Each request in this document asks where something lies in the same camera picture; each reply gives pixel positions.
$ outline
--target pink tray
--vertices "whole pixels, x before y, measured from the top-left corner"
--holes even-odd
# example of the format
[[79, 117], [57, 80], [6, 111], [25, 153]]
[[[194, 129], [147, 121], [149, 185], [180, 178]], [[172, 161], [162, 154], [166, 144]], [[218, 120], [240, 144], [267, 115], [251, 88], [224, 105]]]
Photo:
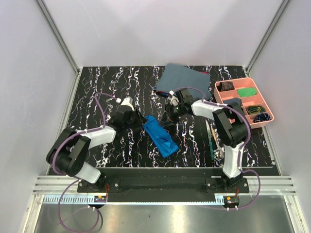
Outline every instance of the pink tray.
[[[234, 86], [234, 90], [231, 91], [218, 91], [217, 87], [222, 82], [232, 82]], [[249, 97], [239, 97], [239, 94], [237, 92], [238, 89], [246, 88], [246, 87], [252, 87], [256, 89], [257, 94], [254, 96]], [[267, 105], [266, 101], [262, 97], [260, 91], [258, 90], [255, 82], [251, 78], [241, 78], [241, 79], [232, 79], [232, 80], [225, 80], [215, 83], [215, 89], [214, 89], [214, 96], [218, 103], [224, 103], [224, 100], [229, 100], [232, 98], [240, 98], [242, 100], [242, 109], [245, 113], [246, 119], [249, 122], [252, 129], [260, 128], [268, 124], [269, 122], [274, 120], [274, 116]], [[260, 105], [266, 109], [266, 113], [268, 113], [271, 116], [271, 120], [263, 121], [263, 122], [257, 122], [254, 123], [253, 120], [256, 118], [258, 114], [251, 114], [249, 115], [246, 111], [246, 108], [250, 105]]]

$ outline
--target gray cloth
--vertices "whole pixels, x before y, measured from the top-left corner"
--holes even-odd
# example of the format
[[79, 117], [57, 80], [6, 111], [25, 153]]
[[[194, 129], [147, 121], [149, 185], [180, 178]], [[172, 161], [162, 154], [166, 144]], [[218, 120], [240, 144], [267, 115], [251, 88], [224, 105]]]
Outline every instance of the gray cloth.
[[[179, 87], [189, 86], [203, 91], [208, 100], [212, 96], [208, 91], [209, 79], [210, 76], [208, 74], [186, 68], [182, 65], [167, 64], [155, 90], [169, 92]], [[198, 91], [189, 89], [189, 92], [194, 99], [202, 98], [202, 94]]]

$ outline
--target black marbled surface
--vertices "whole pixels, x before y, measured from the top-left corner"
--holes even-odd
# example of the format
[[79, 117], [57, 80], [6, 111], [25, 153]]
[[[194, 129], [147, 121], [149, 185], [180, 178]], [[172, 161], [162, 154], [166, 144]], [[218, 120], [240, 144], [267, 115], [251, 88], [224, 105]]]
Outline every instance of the black marbled surface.
[[[94, 94], [105, 92], [117, 98], [131, 96], [136, 108], [144, 115], [161, 119], [165, 99], [152, 88], [165, 67], [84, 67], [70, 112], [68, 127], [91, 129], [103, 123]], [[210, 74], [210, 92], [216, 81], [245, 77], [239, 66], [190, 66]], [[101, 96], [100, 102], [107, 119], [115, 113], [117, 103]], [[121, 140], [92, 148], [86, 161], [96, 167], [213, 167], [222, 161], [212, 161], [209, 152], [206, 122], [202, 117], [184, 116], [173, 132], [179, 150], [163, 158], [156, 146], [142, 129], [124, 132]], [[243, 166], [272, 166], [269, 151], [261, 129], [252, 130], [252, 139], [244, 149]]]

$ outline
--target blue cloth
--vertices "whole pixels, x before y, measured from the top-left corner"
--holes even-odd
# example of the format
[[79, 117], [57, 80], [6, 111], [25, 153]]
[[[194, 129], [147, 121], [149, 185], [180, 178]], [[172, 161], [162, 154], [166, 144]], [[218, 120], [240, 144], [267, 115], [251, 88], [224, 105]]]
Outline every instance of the blue cloth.
[[172, 137], [163, 129], [153, 116], [146, 116], [147, 122], [142, 126], [151, 137], [161, 155], [165, 158], [178, 150]]

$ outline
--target white wall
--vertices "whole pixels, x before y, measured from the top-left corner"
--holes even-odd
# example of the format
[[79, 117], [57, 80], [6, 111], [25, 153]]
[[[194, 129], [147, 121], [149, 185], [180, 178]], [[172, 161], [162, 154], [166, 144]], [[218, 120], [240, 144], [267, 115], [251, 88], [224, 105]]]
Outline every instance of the white wall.
[[17, 233], [74, 73], [34, 0], [0, 0], [0, 35], [0, 231]]
[[271, 106], [268, 125], [282, 172], [291, 175], [311, 229], [311, 1], [295, 0], [267, 42], [251, 76]]
[[79, 66], [247, 65], [281, 0], [45, 0]]

